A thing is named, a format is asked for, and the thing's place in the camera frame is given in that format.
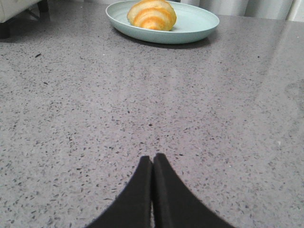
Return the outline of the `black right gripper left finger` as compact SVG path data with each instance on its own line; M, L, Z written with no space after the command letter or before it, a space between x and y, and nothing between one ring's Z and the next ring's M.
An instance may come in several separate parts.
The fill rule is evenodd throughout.
M151 183L152 162L148 156L143 156L124 190L88 227L149 228Z

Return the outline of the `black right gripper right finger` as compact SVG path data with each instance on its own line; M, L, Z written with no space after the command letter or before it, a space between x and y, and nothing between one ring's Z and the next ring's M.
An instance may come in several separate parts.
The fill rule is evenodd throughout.
M153 210L157 228L231 228L192 194L165 154L153 160Z

